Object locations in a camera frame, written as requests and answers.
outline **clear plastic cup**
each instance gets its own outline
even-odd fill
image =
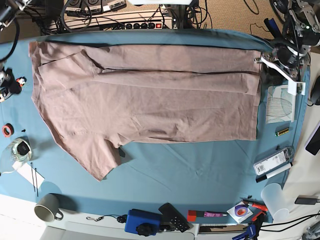
[[[264,187],[261,198],[268,208],[273,220],[282,222],[289,216],[289,209],[285,200],[284,193],[278,183],[271,183]]]

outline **white mug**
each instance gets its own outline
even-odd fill
[[[45,222],[53,222],[56,220],[62,220],[64,218],[63,213],[59,210],[59,200],[53,194],[45,195],[34,207],[34,213]]]

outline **blue fabric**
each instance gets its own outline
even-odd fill
[[[33,186],[18,173],[0,177],[0,194],[37,202],[48,193],[59,197],[64,209],[91,214],[122,215],[130,209],[158,213],[166,203],[173,204],[183,215],[188,210],[226,212],[239,203],[240,197],[252,195],[260,200],[269,182],[284,184],[288,173],[256,183],[253,164],[273,153],[277,145],[297,147],[307,96],[297,96],[293,123],[265,124],[267,86],[262,86],[258,109],[256,141],[215,141],[181,144],[131,142],[122,147],[124,164],[113,169],[102,182],[97,182],[69,154],[60,149],[38,114],[31,94],[32,64],[28,57],[30,41],[61,41],[78,44],[171,44],[197,45],[248,50],[269,50],[263,40],[230,30],[155,30],[99,31],[46,36],[18,43],[6,67],[15,77],[25,76],[27,84],[20,95],[0,104],[0,124],[11,123],[14,135],[0,136],[0,152],[15,138],[29,139],[33,165],[45,177],[39,197]],[[1,44],[0,53],[9,52],[11,44]],[[305,73],[307,85],[309,70]],[[290,132],[275,137],[275,132],[289,126]],[[231,217],[197,218],[198,223],[234,223]]]

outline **blue box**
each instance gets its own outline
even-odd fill
[[[148,211],[142,211],[138,209],[132,209],[128,212],[125,228],[124,231],[127,233],[132,234],[138,234],[136,228],[141,224],[150,224],[152,225],[152,234],[156,235],[160,224],[162,221],[162,215],[148,212]]]

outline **black remote control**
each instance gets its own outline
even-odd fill
[[[165,220],[170,221],[174,225],[176,230],[183,233],[190,228],[188,221],[170,203],[162,205],[159,211],[163,214]]]

